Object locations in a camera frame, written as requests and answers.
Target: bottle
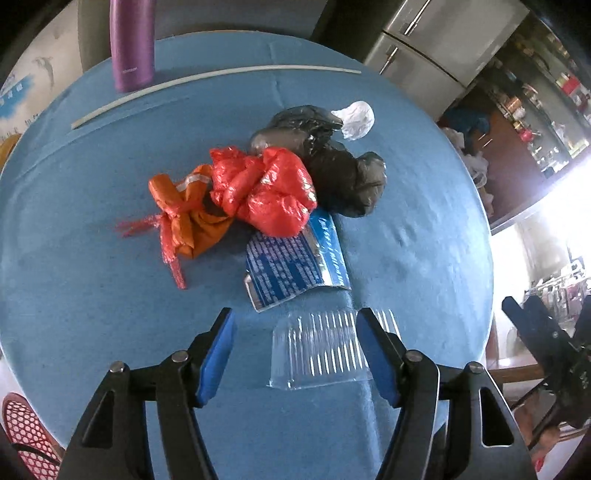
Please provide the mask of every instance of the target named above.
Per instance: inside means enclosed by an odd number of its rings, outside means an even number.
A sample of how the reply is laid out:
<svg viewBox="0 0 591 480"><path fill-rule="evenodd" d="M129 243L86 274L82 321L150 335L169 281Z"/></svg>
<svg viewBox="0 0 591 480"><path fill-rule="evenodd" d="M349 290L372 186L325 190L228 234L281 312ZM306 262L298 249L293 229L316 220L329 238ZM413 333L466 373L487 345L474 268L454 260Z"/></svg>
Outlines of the bottle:
<svg viewBox="0 0 591 480"><path fill-rule="evenodd" d="M139 90L154 79L155 0L111 0L113 77L118 92Z"/></svg>

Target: plastic bag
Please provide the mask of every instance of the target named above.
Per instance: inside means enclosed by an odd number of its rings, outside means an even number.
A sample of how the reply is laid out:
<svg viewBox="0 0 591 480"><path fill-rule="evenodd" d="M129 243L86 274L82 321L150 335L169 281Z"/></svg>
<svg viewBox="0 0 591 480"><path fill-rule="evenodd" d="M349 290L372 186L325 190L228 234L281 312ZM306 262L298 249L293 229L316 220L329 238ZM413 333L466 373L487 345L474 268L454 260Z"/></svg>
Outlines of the plastic bag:
<svg viewBox="0 0 591 480"><path fill-rule="evenodd" d="M258 155L270 146L287 148L310 173L319 206L345 216L368 215L384 191L386 167L373 152L355 158L342 144L331 141L332 133L342 126L341 119L322 108L288 108L253 135L249 151Z"/></svg>
<svg viewBox="0 0 591 480"><path fill-rule="evenodd" d="M386 164L367 152L355 158L331 142L304 162L314 181L318 204L329 212L361 217L374 211L386 186Z"/></svg>
<svg viewBox="0 0 591 480"><path fill-rule="evenodd" d="M444 127L441 131L445 134L447 139L452 143L453 148L456 149L458 153L463 154L465 146L464 142L464 134L460 132L456 132L453 128Z"/></svg>
<svg viewBox="0 0 591 480"><path fill-rule="evenodd" d="M460 155L464 165L468 169L476 188L479 189L486 185L486 175L488 173L488 162L482 157L482 152L474 155Z"/></svg>
<svg viewBox="0 0 591 480"><path fill-rule="evenodd" d="M342 110L333 110L333 115L343 121L341 131L345 140L358 140L363 138L374 125L374 111L367 102L353 102Z"/></svg>
<svg viewBox="0 0 591 480"><path fill-rule="evenodd" d="M296 236L317 206L312 180L300 158L285 148L262 157L235 147L212 149L211 198L229 216L268 236Z"/></svg>
<svg viewBox="0 0 591 480"><path fill-rule="evenodd" d="M148 188L162 212L117 226L123 236L157 228L162 260L180 289L187 286L178 255L195 258L202 254L222 239L233 222L209 200L211 176L211 165L199 165L176 184L164 173L152 177Z"/></svg>

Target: white plastic strip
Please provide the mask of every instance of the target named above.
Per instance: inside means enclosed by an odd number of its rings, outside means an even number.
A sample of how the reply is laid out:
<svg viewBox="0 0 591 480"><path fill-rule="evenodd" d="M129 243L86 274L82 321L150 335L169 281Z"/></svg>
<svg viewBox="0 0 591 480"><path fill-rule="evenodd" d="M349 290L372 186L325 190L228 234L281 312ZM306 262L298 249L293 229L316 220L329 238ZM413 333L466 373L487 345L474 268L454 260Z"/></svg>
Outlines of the white plastic strip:
<svg viewBox="0 0 591 480"><path fill-rule="evenodd" d="M179 183L177 185L177 191L184 192L185 190L187 190L189 184L193 183L194 181L202 181L203 183L209 183L210 180L211 179L209 177L206 177L205 175L201 175L200 173L194 173L193 175L189 175L186 179L184 179L184 182Z"/></svg>
<svg viewBox="0 0 591 480"><path fill-rule="evenodd" d="M215 70L213 72L198 73L196 75L189 75L188 77L182 77L179 79L171 80L169 82L159 83L158 85L153 85L143 90L138 90L137 92L131 93L130 95L121 97L115 100L114 102L97 108L94 112L91 112L88 115L85 115L82 118L76 120L74 123L72 123L72 130L75 130L81 125L84 125L89 120L92 120L93 118L96 118L97 116L102 115L103 113L108 112L109 110L112 110L113 108L116 108L119 105L123 105L124 103L130 102L131 100L143 97L144 95L158 92L159 90L164 90L165 88L174 87L175 85L181 85L183 83L193 82L195 80L219 77L221 75L230 75L232 73L262 72L265 70L322 70L324 72L342 72L356 74L361 73L360 70L342 69L339 67L324 67L321 65L256 65L253 67L237 67L234 69L224 69Z"/></svg>

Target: blue tablecloth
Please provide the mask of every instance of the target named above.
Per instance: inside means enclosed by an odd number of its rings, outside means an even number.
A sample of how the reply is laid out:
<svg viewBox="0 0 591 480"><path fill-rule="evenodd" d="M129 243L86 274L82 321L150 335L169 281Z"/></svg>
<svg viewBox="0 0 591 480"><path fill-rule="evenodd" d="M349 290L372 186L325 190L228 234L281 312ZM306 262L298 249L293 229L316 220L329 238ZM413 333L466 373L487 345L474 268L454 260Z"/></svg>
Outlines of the blue tablecloth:
<svg viewBox="0 0 591 480"><path fill-rule="evenodd" d="M474 185L446 137L387 80L317 44L228 32L156 43L157 81L258 64L363 70L259 72L201 80L146 96L78 130L70 123L118 94L111 63L71 85L30 126L0 178L0 340L42 421L66 445L116 359L153 365L188 346L222 307L238 334L217 394L197 412L222 479L371 479L396 412L373 382L297 392L267 387L271 334L289 312L391 309L408 348L436 362L478 359L489 330L489 229ZM242 284L252 231L237 222L221 243L183 263L180 291L156 233L122 239L114 226L157 211L148 179L184 177L212 147L245 148L278 111L369 102L375 126L345 142L372 150L388 185L371 216L335 217L352 290L318 288L254 312ZM149 430L157 478L166 478L154 406Z"/></svg>

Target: blue gripper pad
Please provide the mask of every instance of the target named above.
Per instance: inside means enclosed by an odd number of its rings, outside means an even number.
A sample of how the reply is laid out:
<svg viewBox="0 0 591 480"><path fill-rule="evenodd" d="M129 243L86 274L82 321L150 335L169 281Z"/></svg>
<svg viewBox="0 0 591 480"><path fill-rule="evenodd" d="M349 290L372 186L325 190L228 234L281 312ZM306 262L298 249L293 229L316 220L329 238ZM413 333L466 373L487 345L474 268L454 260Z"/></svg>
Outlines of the blue gripper pad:
<svg viewBox="0 0 591 480"><path fill-rule="evenodd" d="M397 363L389 357L389 352L387 353L384 349L386 346L387 350L391 351L387 346L388 343L391 345L388 334L384 332L378 319L369 308L361 309L357 313L356 330L357 339L368 361L379 394L390 405L396 407L400 399L397 387Z"/></svg>
<svg viewBox="0 0 591 480"><path fill-rule="evenodd" d="M200 369L199 385L195 395L199 407L205 406L209 400L216 396L234 345L235 332L236 323L232 309L225 308L217 316L207 334L212 335L213 340Z"/></svg>

